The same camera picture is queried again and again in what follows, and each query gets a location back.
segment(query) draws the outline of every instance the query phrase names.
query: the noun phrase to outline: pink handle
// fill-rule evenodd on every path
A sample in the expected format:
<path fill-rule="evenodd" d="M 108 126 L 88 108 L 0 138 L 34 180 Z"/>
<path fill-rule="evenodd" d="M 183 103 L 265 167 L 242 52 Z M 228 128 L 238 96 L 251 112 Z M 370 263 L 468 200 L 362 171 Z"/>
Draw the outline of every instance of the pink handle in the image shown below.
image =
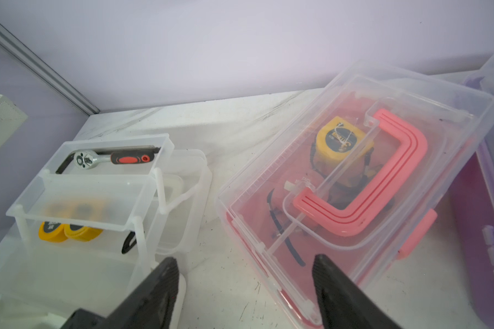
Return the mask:
<path fill-rule="evenodd" d="M 400 141 L 395 154 L 385 163 L 374 179 L 343 210 L 337 209 L 305 188 L 293 200 L 293 205 L 340 236 L 359 234 L 399 191 L 428 150 L 421 131 L 386 109 L 378 110 L 375 119 L 379 127 Z"/>

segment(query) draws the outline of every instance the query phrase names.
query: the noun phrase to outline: yellow tape roll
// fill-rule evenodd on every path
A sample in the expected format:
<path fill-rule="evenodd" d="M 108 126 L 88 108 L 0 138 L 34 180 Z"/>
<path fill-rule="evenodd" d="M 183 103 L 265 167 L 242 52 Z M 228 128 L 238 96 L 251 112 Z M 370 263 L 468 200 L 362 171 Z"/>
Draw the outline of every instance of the yellow tape roll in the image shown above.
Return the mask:
<path fill-rule="evenodd" d="M 44 241 L 54 243 L 66 241 L 68 239 L 64 233 L 64 225 L 57 222 L 43 222 L 38 229 L 38 237 Z"/>
<path fill-rule="evenodd" d="M 64 225 L 64 234 L 70 239 L 87 242 L 95 239 L 103 230 L 80 225 Z"/>
<path fill-rule="evenodd" d="M 336 116 L 323 126 L 316 135 L 316 160 L 323 162 L 330 170 L 334 169 L 360 142 L 366 133 Z M 373 147 L 369 143 L 362 154 Z"/>

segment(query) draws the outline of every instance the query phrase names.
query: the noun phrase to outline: clear plastic container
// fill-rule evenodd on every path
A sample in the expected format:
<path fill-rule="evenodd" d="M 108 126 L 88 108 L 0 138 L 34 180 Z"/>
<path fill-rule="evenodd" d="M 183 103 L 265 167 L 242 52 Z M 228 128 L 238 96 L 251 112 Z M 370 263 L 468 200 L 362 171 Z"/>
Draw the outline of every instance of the clear plastic container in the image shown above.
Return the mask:
<path fill-rule="evenodd" d="M 218 194 L 227 232 L 296 327 L 321 326 L 311 266 L 364 287 L 407 256 L 494 124 L 494 97 L 358 62 Z"/>
<path fill-rule="evenodd" d="M 494 56 L 466 86 L 494 95 Z M 450 187 L 474 309 L 494 329 L 494 128 Z"/>
<path fill-rule="evenodd" d="M 161 148 L 150 163 L 88 170 L 71 164 L 55 174 L 77 149 L 143 145 Z M 18 247 L 0 270 L 0 293 L 64 317 L 80 307 L 107 316 L 157 265 L 158 250 L 190 251 L 212 175 L 203 152 L 173 146 L 167 134 L 64 143 L 7 212 L 18 227 L 7 238 Z M 55 204 L 88 204 L 94 212 L 88 218 L 52 213 Z M 54 243 L 39 238 L 47 221 L 103 231 L 87 242 Z M 123 253 L 131 232 L 135 247 Z"/>

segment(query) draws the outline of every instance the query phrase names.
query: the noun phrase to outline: purple plastic container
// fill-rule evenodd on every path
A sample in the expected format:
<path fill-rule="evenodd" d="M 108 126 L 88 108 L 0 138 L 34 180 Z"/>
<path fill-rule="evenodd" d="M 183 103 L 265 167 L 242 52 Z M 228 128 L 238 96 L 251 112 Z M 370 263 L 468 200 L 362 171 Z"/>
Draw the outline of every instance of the purple plastic container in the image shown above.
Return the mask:
<path fill-rule="evenodd" d="M 494 95 L 494 56 L 465 85 Z M 494 128 L 450 186 L 474 309 L 494 329 Z"/>

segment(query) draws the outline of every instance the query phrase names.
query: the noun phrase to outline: marble surface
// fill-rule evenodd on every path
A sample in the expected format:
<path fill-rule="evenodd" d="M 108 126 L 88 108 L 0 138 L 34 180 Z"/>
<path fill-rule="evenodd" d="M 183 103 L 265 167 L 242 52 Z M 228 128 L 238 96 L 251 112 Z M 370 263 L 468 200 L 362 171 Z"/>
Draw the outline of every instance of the marble surface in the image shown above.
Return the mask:
<path fill-rule="evenodd" d="M 441 78 L 459 82 L 465 73 Z M 214 208 L 220 187 L 321 89 L 91 116 L 75 140 L 169 133 L 176 148 L 207 155 L 213 181 L 194 249 L 176 255 L 187 279 L 179 328 L 290 328 L 257 274 L 225 233 Z M 474 313 L 461 246 L 445 196 L 435 224 L 368 296 L 402 327 L 485 328 Z"/>

